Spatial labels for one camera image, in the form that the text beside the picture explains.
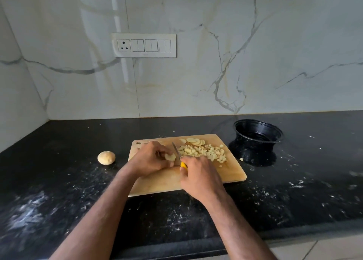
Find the bowl rim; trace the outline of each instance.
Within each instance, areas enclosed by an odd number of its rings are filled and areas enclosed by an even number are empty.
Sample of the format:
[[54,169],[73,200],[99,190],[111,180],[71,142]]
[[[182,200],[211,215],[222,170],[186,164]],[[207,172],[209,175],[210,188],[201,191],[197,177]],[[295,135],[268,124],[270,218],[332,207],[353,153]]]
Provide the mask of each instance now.
[[[242,121],[251,121],[251,122],[257,122],[258,124],[264,124],[264,125],[267,125],[267,126],[270,126],[272,127],[273,129],[275,129],[277,132],[279,132],[281,134],[281,136],[277,139],[277,140],[274,140],[274,141],[262,141],[262,140],[258,140],[258,139],[253,139],[253,138],[250,138],[248,136],[245,136],[243,134],[241,134],[240,132],[237,131],[236,129],[236,125],[239,123],[239,122],[242,122]],[[280,141],[282,141],[282,139],[284,138],[284,134],[282,132],[282,130],[280,128],[278,128],[277,126],[273,125],[273,124],[270,124],[268,122],[265,122],[265,121],[262,121],[262,120],[254,120],[254,119],[242,119],[242,120],[237,120],[234,122],[233,124],[233,128],[235,130],[235,132],[237,133],[237,135],[240,135],[246,139],[249,139],[249,140],[253,140],[255,142],[259,142],[259,143],[278,143]]]

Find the white switch panel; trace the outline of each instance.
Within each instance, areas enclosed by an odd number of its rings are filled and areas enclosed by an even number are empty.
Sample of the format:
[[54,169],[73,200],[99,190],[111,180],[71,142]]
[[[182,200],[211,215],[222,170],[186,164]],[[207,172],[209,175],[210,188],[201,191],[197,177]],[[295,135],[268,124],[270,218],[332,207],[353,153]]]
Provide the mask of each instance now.
[[115,57],[176,57],[176,34],[112,33],[111,39]]

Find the kitchen knife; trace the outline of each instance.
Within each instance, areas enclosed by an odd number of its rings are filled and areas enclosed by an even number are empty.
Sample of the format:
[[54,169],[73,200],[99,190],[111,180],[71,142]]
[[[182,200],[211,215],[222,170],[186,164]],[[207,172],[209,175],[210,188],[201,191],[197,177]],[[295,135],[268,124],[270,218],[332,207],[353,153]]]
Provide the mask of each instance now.
[[[177,155],[178,155],[178,158],[179,158],[179,160],[180,160],[180,158],[181,158],[182,156],[180,155],[178,148],[176,147],[176,145],[175,145],[175,143],[174,143],[174,142],[171,142],[171,143],[173,144],[173,147],[174,147],[174,149],[175,149],[175,151],[176,151],[176,153],[177,153]],[[181,166],[181,167],[184,167],[186,170],[188,170],[188,166],[187,166],[184,162],[182,162],[182,161],[180,161],[180,166]]]

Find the person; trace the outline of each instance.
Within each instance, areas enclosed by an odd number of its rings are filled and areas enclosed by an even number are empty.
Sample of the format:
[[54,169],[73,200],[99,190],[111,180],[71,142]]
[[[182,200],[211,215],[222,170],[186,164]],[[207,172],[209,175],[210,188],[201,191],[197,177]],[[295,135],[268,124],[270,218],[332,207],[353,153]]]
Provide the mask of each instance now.
[[[120,218],[134,182],[141,176],[172,167],[160,156],[172,154],[158,142],[149,142],[120,169],[113,181],[61,243],[50,260],[109,259]],[[209,212],[232,260],[276,260],[274,254],[238,211],[221,178],[206,157],[184,156],[181,187]]]

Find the countertop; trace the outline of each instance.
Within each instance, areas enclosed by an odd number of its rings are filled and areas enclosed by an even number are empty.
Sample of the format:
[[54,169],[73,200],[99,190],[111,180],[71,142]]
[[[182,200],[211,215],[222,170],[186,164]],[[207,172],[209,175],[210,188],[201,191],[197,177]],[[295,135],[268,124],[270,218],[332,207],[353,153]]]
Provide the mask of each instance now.
[[[50,121],[0,153],[0,258],[49,257],[127,162],[133,140],[213,133],[230,144],[242,118],[285,135],[273,161],[242,162],[247,180],[225,184],[263,239],[363,231],[363,111]],[[116,154],[115,164],[97,162],[105,150]],[[172,191],[127,201],[111,257],[224,253],[206,209]]]

